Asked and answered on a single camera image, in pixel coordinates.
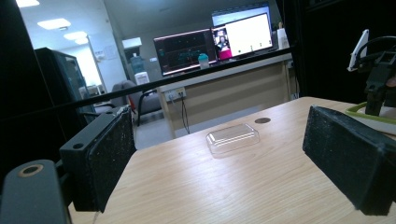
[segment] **ceiling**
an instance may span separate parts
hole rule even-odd
[[[111,30],[111,24],[126,39],[153,29],[183,26],[210,18],[214,10],[256,3],[260,0],[38,0],[39,6],[23,7],[21,14],[34,49],[67,49],[76,47],[65,34],[85,31],[100,34]],[[66,31],[45,30],[39,21],[65,18],[71,22]]]

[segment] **floor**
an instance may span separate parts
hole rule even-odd
[[[190,133],[195,133],[203,129],[213,127],[229,120],[238,119],[258,111],[260,111],[258,107],[251,107],[242,111],[229,114],[227,116],[191,125]],[[142,116],[140,118],[140,126],[136,127],[135,134],[135,144],[137,149],[152,147],[160,143],[172,140],[172,134],[169,133],[162,111],[153,112],[151,114]],[[186,130],[176,130],[176,137],[181,137],[184,135],[187,135]]]

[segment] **wooden table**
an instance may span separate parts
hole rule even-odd
[[[304,97],[137,151],[103,214],[70,205],[74,223],[396,223],[367,217],[302,150],[309,106],[351,104]],[[270,122],[257,124],[258,118]],[[246,123],[260,143],[213,156],[208,133]]]

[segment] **clear plastic container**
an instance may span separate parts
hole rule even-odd
[[[206,136],[212,154],[220,154],[260,142],[259,133],[247,124],[214,131]]]

